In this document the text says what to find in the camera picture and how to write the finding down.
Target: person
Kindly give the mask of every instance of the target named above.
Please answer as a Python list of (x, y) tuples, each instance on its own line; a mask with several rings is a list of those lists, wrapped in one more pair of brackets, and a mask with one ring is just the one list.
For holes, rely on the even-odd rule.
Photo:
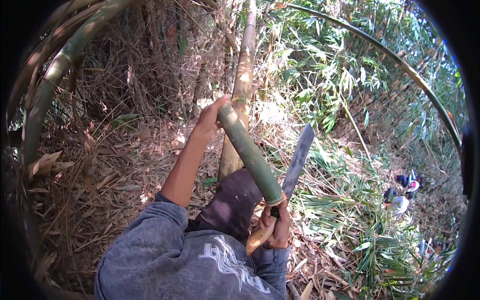
[(398, 181), (404, 188), (408, 187), (407, 192), (414, 192), (419, 189), (420, 182), (415, 180), (415, 173), (412, 170), (410, 176), (405, 175), (395, 175), (394, 179)]
[(394, 188), (389, 188), (384, 193), (385, 205), (389, 207), (392, 214), (400, 216), (407, 211), (410, 204), (409, 199), (412, 199), (414, 192), (406, 192), (405, 196), (397, 196)]
[[(161, 192), (98, 263), (95, 297), (116, 299), (285, 299), (290, 214), (286, 201), (272, 236), (247, 256), (253, 209), (262, 195), (247, 169), (226, 176), (212, 201), (188, 220), (196, 172), (215, 136), (219, 98), (201, 113)], [(269, 226), (270, 207), (258, 221)]]

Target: green foliage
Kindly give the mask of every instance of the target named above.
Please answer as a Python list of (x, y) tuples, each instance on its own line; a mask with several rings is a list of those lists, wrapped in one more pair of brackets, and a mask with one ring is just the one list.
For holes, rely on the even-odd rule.
[[(346, 20), (392, 49), (432, 87), (462, 132), (466, 107), (458, 68), (417, 5), (384, 0), (366, 0), (361, 5), (336, 0), (293, 3)], [(287, 99), (281, 105), (292, 115), (327, 134), (344, 118), (345, 100), (360, 130), (378, 137), (370, 140), (370, 146), (378, 146), (372, 160), (381, 162), (381, 169), (390, 168), (387, 153), (395, 152), (417, 170), (429, 172), (436, 160), (438, 168), (458, 177), (459, 161), (452, 158), (455, 147), (437, 111), (392, 60), (347, 30), (304, 12), (279, 9), (270, 16), (267, 30), (275, 30), (274, 56), (282, 61), (275, 76), (281, 82), (280, 95)], [(293, 145), (290, 147), (264, 149), (277, 174), (284, 165), (278, 151), (288, 152)], [(361, 170), (352, 169), (347, 158), (359, 160)], [(353, 249), (356, 261), (345, 280), (362, 276), (363, 298), (379, 288), (388, 298), (420, 298), (435, 288), (455, 251), (418, 254), (422, 234), (416, 220), (407, 212), (401, 221), (395, 221), (382, 209), (380, 186), (387, 179), (364, 161), (359, 151), (327, 138), (315, 140), (308, 172), (322, 185), (306, 182), (294, 194), (291, 206), (316, 232), (321, 246), (343, 241)]]
[(128, 114), (128, 115), (121, 115), (118, 116), (115, 120), (113, 120), (110, 123), (110, 126), (112, 129), (115, 129), (117, 127), (123, 127), (123, 128), (130, 128), (134, 131), (137, 131), (135, 127), (129, 124), (129, 121), (134, 120), (138, 117), (138, 114)]

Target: printed logo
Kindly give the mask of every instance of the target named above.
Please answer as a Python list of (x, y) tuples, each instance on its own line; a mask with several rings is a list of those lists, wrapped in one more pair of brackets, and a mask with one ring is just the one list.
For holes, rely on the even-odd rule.
[(211, 243), (206, 243), (204, 245), (204, 253), (198, 255), (198, 258), (210, 258), (216, 261), (216, 266), (220, 272), (223, 274), (234, 274), (239, 280), (239, 290), (243, 283), (249, 284), (252, 287), (255, 287), (262, 293), (270, 294), (270, 288), (265, 288), (260, 277), (252, 277), (248, 274), (247, 267), (244, 266), (245, 262), (237, 260), (235, 252), (232, 247), (227, 244), (225, 237), (221, 235), (220, 237), (214, 237), (217, 240), (222, 249), (219, 249), (217, 245), (212, 248)]

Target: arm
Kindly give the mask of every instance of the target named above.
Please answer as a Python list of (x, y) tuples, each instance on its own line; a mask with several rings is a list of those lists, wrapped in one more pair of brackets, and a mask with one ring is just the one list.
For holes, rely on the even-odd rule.
[(260, 246), (252, 253), (257, 267), (256, 274), (282, 295), (287, 293), (287, 263), (290, 246), (282, 249), (266, 249)]
[[(258, 220), (260, 228), (270, 225), (268, 217), (271, 209), (272, 207), (266, 206), (262, 212), (262, 216)], [(285, 295), (287, 292), (287, 263), (290, 254), (288, 236), (291, 224), (286, 201), (278, 205), (278, 214), (279, 218), (272, 236), (267, 239), (265, 246), (259, 247), (255, 251), (256, 253), (253, 252), (252, 257), (257, 264), (256, 274)]]
[(173, 203), (183, 207), (188, 206), (205, 148), (218, 130), (216, 124), (218, 109), (227, 100), (228, 95), (224, 95), (214, 104), (205, 107), (175, 166), (168, 175), (162, 188), (162, 194)]

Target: bamboo tube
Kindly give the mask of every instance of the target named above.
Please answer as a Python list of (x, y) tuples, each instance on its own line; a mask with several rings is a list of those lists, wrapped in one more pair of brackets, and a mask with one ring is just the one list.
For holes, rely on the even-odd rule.
[(43, 65), (53, 54), (53, 52), (62, 44), (64, 44), (68, 38), (71, 37), (72, 34), (104, 4), (105, 2), (101, 2), (92, 5), (91, 7), (66, 21), (64, 24), (58, 27), (57, 30), (55, 30), (48, 45), (45, 45), (45, 41), (42, 41), (35, 51), (30, 54), (20, 70), (20, 73), (18, 74), (13, 85), (12, 92), (10, 93), (10, 100), (7, 106), (7, 124), (10, 124), (13, 113), (16, 109), (18, 109), (20, 98), (30, 83), (30, 78), (32, 78), (33, 71), (37, 63)]
[[(252, 95), (253, 58), (255, 57), (255, 0), (249, 0), (250, 7), (240, 47), (239, 64), (235, 83), (233, 85), (232, 107), (237, 113), (243, 127), (248, 131), (248, 115), (250, 112), (250, 97)], [(222, 178), (242, 168), (243, 163), (235, 151), (230, 139), (225, 135), (218, 170), (217, 182)]]
[(264, 161), (257, 145), (248, 136), (248, 132), (230, 103), (225, 103), (218, 110), (218, 117), (223, 130), (225, 130), (226, 137), (229, 138), (229, 142), (237, 150), (235, 153), (238, 153), (245, 163), (245, 167), (262, 193), (265, 203), (268, 206), (275, 206), (285, 200), (287, 197), (280, 188), (278, 181)]

